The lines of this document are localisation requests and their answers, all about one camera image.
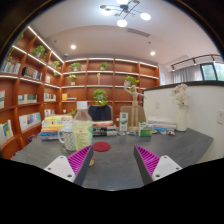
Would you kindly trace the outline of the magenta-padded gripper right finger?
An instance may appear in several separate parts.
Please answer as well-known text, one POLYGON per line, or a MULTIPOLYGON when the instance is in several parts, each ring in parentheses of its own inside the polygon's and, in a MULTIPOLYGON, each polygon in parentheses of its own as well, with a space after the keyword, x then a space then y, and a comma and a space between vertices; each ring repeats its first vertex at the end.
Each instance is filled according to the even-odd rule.
POLYGON ((138 145, 134 146, 134 157, 145 185, 181 170, 168 155, 158 156, 138 145))

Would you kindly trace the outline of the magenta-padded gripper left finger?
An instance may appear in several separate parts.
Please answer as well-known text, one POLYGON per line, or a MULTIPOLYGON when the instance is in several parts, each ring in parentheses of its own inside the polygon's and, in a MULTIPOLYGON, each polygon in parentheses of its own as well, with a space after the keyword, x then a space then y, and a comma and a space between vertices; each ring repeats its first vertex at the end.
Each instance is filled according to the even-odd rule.
POLYGON ((93 146, 90 145, 68 157, 58 156, 45 168, 45 171, 82 186, 92 156, 93 146))

